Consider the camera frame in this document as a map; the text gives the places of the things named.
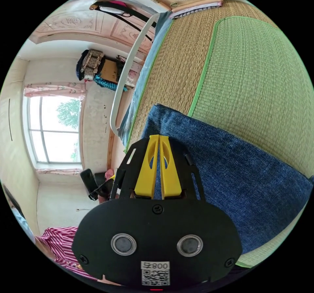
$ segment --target qr code label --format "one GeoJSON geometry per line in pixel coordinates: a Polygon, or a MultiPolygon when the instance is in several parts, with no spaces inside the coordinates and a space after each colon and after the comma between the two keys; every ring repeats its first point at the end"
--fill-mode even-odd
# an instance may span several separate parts
{"type": "Polygon", "coordinates": [[[170,285],[169,262],[142,261],[142,285],[170,285]]]}

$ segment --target cardboard box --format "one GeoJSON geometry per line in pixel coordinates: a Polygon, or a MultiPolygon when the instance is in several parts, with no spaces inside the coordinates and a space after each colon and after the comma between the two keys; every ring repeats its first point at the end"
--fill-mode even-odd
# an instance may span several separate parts
{"type": "Polygon", "coordinates": [[[106,59],[104,66],[100,72],[101,78],[117,84],[118,83],[117,73],[118,73],[117,64],[114,61],[106,59]]]}

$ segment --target blue bedsheet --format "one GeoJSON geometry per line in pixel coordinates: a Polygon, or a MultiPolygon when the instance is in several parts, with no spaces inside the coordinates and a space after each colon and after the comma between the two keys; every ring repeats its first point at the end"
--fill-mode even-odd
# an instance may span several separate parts
{"type": "Polygon", "coordinates": [[[137,108],[140,103],[143,90],[145,89],[151,67],[154,64],[156,55],[158,54],[159,48],[161,44],[163,43],[164,37],[167,34],[171,24],[173,23],[173,20],[169,18],[169,15],[171,13],[172,12],[165,12],[165,13],[161,13],[159,16],[159,19],[156,25],[154,42],[151,46],[151,49],[144,63],[144,66],[141,70],[140,76],[137,80],[131,103],[120,125],[119,138],[121,139],[124,147],[127,147],[128,139],[129,139],[131,128],[132,128],[132,123],[134,122],[134,119],[137,113],[137,108]]]}
{"type": "MultiPolygon", "coordinates": [[[[156,105],[149,112],[142,137],[156,134],[172,137],[187,147],[199,169],[206,201],[232,219],[243,254],[278,235],[309,200],[314,176],[307,179],[222,129],[156,105]]],[[[154,199],[161,199],[160,176],[154,199]]]]}

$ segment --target white wall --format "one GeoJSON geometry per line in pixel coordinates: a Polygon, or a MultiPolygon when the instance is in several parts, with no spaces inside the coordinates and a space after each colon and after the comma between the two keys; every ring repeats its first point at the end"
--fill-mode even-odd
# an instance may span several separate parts
{"type": "Polygon", "coordinates": [[[83,111],[84,168],[93,173],[107,171],[110,113],[115,92],[93,83],[83,111]]]}
{"type": "MultiPolygon", "coordinates": [[[[122,45],[115,41],[109,41],[104,39],[104,43],[108,45],[99,44],[95,42],[87,41],[93,37],[86,35],[55,35],[50,36],[49,41],[35,44],[31,40],[27,39],[21,47],[17,56],[26,60],[38,60],[46,58],[73,58],[78,61],[81,54],[86,49],[95,49],[105,53],[107,57],[112,59],[116,58],[117,55],[127,57],[130,52],[130,47],[122,45]],[[70,37],[69,40],[53,40],[53,37],[70,37]],[[81,40],[73,40],[73,37],[79,37],[81,40]]],[[[135,57],[135,62],[140,63],[144,60],[145,55],[138,52],[135,57]]]]}
{"type": "Polygon", "coordinates": [[[78,226],[97,205],[98,201],[89,199],[82,181],[80,184],[41,183],[37,203],[39,233],[50,227],[78,226]]]}
{"type": "Polygon", "coordinates": [[[47,58],[29,62],[25,85],[45,82],[80,82],[76,76],[78,59],[47,58]]]}
{"type": "Polygon", "coordinates": [[[14,60],[0,94],[0,178],[20,204],[32,231],[38,233],[36,203],[39,181],[25,146],[21,117],[27,65],[28,61],[14,60]]]}

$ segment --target screw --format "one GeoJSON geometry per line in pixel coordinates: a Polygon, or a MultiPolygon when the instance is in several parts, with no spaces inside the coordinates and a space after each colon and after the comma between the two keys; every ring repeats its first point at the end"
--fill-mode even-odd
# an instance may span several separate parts
{"type": "Polygon", "coordinates": [[[83,265],[88,264],[88,259],[85,256],[81,255],[78,259],[79,259],[81,264],[83,264],[83,265]]]}
{"type": "Polygon", "coordinates": [[[235,260],[234,258],[229,258],[226,262],[225,262],[225,267],[229,268],[231,266],[233,266],[235,264],[235,260]]]}
{"type": "Polygon", "coordinates": [[[164,211],[161,205],[155,205],[152,210],[153,210],[153,213],[156,215],[159,215],[164,211]]]}

